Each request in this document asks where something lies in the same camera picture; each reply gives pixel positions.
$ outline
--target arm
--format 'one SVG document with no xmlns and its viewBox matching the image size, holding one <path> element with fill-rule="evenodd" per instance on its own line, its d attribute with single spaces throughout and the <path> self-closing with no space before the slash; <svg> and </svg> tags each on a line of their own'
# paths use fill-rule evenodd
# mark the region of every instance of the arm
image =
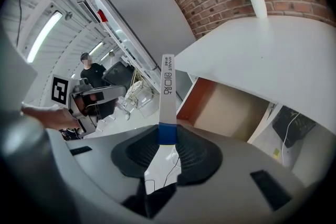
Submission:
<svg viewBox="0 0 336 224">
<path fill-rule="evenodd" d="M 78 121 L 66 108 L 59 106 L 52 108 L 38 108 L 22 104 L 21 111 L 38 119 L 45 128 L 60 130 L 66 128 L 79 128 Z"/>
</svg>

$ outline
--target fluorescent light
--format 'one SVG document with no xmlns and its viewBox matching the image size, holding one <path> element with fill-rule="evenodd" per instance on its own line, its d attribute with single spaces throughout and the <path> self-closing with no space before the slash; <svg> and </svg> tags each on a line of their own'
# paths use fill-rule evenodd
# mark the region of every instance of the fluorescent light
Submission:
<svg viewBox="0 0 336 224">
<path fill-rule="evenodd" d="M 103 58 L 101 58 L 100 61 L 104 60 L 109 55 L 109 53 L 112 52 L 112 51 L 113 50 L 110 50 L 107 54 L 105 54 L 105 56 Z"/>
<path fill-rule="evenodd" d="M 29 52 L 27 61 L 28 62 L 33 62 L 35 59 L 35 56 L 40 49 L 43 41 L 46 39 L 48 36 L 49 32 L 52 30 L 52 28 L 55 26 L 55 24 L 62 18 L 62 13 L 60 12 L 55 12 L 52 17 L 49 19 L 49 21 L 46 23 L 46 25 L 43 27 L 41 30 L 40 34 L 37 36 L 32 49 Z"/>
<path fill-rule="evenodd" d="M 96 47 L 95 47 L 92 51 L 89 52 L 89 55 L 93 54 L 93 53 L 95 52 L 95 50 L 97 50 L 97 49 L 98 49 L 101 45 L 103 45 L 103 44 L 104 44 L 103 41 L 99 42 L 99 44 L 96 45 Z"/>
</svg>

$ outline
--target white table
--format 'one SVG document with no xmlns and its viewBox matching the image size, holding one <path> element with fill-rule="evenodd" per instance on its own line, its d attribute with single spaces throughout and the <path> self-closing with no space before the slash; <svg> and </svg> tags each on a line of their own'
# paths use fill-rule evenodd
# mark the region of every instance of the white table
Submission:
<svg viewBox="0 0 336 224">
<path fill-rule="evenodd" d="M 288 106 L 336 134 L 336 33 L 319 21 L 230 20 L 175 57 L 177 70 Z"/>
</svg>

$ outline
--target electrical cord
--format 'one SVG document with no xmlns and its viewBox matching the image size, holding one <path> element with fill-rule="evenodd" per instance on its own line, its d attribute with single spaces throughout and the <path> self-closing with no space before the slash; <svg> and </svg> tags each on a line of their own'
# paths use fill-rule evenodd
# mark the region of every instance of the electrical cord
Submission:
<svg viewBox="0 0 336 224">
<path fill-rule="evenodd" d="M 166 183 L 167 183 L 167 179 L 168 179 L 168 177 L 169 177 L 169 174 L 172 172 L 172 170 L 174 170 L 174 168 L 177 166 L 177 164 L 178 164 L 178 162 L 179 162 L 179 159 L 180 159 L 180 157 L 178 157 L 178 159 L 177 159 L 177 162 L 176 162 L 176 164 L 174 165 L 174 167 L 170 170 L 170 172 L 167 174 L 167 176 L 166 176 L 166 180 L 165 180 L 165 182 L 164 182 L 164 184 L 163 184 L 163 187 L 166 185 Z"/>
<path fill-rule="evenodd" d="M 154 182 L 154 191 L 155 191 L 155 180 L 153 180 L 153 179 L 147 179 L 147 180 L 145 180 L 145 183 L 146 183 L 146 181 L 153 181 Z"/>
<path fill-rule="evenodd" d="M 284 146 L 285 146 L 285 141 L 286 141 L 286 139 L 287 139 L 287 135 L 288 135 L 288 129 L 289 129 L 289 126 L 290 126 L 290 124 L 298 117 L 298 115 L 300 115 L 300 113 L 298 113 L 291 121 L 290 121 L 290 123 L 288 124 L 288 126 L 287 126 L 287 131 L 286 131 L 286 136 L 285 136 L 285 139 L 284 139 L 284 143 L 282 144 L 282 148 L 281 148 L 281 163 L 282 163 L 282 165 L 284 165 Z"/>
<path fill-rule="evenodd" d="M 170 161 L 172 162 L 172 164 L 174 164 L 173 163 L 173 154 L 174 154 L 174 150 L 172 150 L 172 153 L 170 154 Z"/>
<path fill-rule="evenodd" d="M 19 29 L 18 29 L 18 32 L 17 32 L 16 47 L 19 45 L 20 28 L 21 28 L 21 22 L 22 22 L 21 0 L 19 0 L 19 8 L 20 8 L 20 21 L 19 21 Z"/>
</svg>

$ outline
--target white cable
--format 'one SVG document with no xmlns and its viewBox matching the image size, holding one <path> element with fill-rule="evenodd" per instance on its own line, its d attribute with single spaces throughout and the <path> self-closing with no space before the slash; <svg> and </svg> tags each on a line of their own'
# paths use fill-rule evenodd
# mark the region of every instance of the white cable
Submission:
<svg viewBox="0 0 336 224">
<path fill-rule="evenodd" d="M 173 150 L 172 150 L 172 154 L 170 155 L 170 161 L 172 162 L 172 165 L 175 165 L 174 163 L 173 163 L 173 154 L 175 153 L 175 147 L 173 148 Z"/>
<path fill-rule="evenodd" d="M 291 121 L 290 121 L 290 123 L 288 124 L 288 126 L 287 126 L 287 131 L 286 131 L 286 136 L 285 136 L 285 139 L 284 139 L 284 143 L 282 144 L 282 148 L 281 148 L 281 163 L 282 163 L 282 165 L 284 165 L 284 146 L 285 146 L 285 141 L 286 141 L 286 139 L 287 139 L 287 134 L 288 134 L 288 129 L 289 129 L 289 126 L 290 126 L 290 124 L 298 117 L 298 115 L 300 115 L 300 113 L 298 113 Z"/>
</svg>

